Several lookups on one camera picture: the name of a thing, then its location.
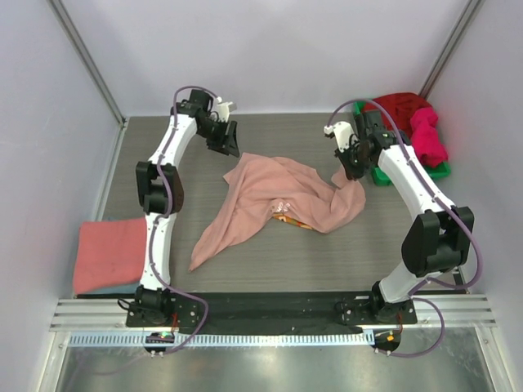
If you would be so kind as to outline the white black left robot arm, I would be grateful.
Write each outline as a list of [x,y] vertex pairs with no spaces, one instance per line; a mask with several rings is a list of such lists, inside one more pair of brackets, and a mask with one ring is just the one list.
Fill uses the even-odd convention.
[[158,148],[136,165],[139,204],[145,214],[144,269],[127,311],[127,325],[158,326],[174,317],[170,290],[170,250],[177,213],[184,203],[178,167],[194,136],[208,149],[225,156],[239,156],[237,122],[230,119],[235,104],[199,86],[175,91],[168,127]]

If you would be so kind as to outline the pink printed t shirt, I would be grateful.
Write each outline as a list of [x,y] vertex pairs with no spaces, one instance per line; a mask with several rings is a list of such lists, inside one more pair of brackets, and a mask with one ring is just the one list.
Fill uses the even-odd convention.
[[352,222],[366,202],[362,184],[348,180],[342,168],[327,183],[314,168],[284,157],[244,153],[223,179],[228,184],[226,198],[194,245],[190,271],[247,241],[272,218],[284,216],[329,234]]

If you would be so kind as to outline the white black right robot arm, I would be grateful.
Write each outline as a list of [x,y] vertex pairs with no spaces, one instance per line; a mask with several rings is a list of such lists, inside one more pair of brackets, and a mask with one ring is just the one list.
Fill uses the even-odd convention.
[[441,193],[398,128],[378,127],[359,136],[349,122],[328,122],[324,134],[336,141],[335,156],[347,179],[359,179],[372,166],[379,167],[412,218],[400,264],[373,285],[366,306],[375,323],[394,323],[419,288],[466,263],[474,215]]

